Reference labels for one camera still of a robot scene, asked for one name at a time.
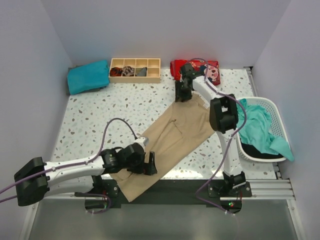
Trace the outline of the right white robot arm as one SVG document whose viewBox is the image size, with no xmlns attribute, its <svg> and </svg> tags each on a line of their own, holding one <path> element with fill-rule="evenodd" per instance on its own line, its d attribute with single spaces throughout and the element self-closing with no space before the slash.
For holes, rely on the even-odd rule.
<svg viewBox="0 0 320 240">
<path fill-rule="evenodd" d="M 186 102 L 195 91 L 209 104 L 209 124 L 217 133 L 222 149 L 223 179 L 210 180 L 207 184 L 214 196 L 235 196 L 246 186 L 246 177 L 238 153 L 237 136 L 239 129 L 239 101 L 233 94 L 220 92 L 206 75 L 196 71 L 191 63 L 180 68 L 181 77 L 175 83 L 175 101 Z"/>
</svg>

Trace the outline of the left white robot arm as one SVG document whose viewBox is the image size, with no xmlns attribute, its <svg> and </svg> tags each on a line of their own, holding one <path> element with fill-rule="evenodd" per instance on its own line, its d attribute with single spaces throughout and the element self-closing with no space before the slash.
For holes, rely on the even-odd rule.
<svg viewBox="0 0 320 240">
<path fill-rule="evenodd" d="M 127 170 L 134 174 L 157 174 L 155 153 L 145 161 L 145 144 L 104 149 L 98 155 L 63 162 L 44 162 L 35 157 L 15 175 L 17 204 L 20 207 L 40 202 L 52 195 L 75 193 L 99 196 L 108 192 L 102 175 Z"/>
</svg>

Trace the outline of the beige t shirt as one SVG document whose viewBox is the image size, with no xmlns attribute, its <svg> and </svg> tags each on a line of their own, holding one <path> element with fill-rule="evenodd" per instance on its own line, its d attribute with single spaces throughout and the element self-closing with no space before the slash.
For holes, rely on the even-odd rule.
<svg viewBox="0 0 320 240">
<path fill-rule="evenodd" d="M 213 134 L 209 109 L 205 107 L 204 100 L 194 93 L 186 102 L 173 102 L 142 134 L 149 139 L 146 153 L 155 154 L 157 173 L 144 175 L 121 170 L 111 177 L 125 198 L 132 202 Z"/>
</svg>

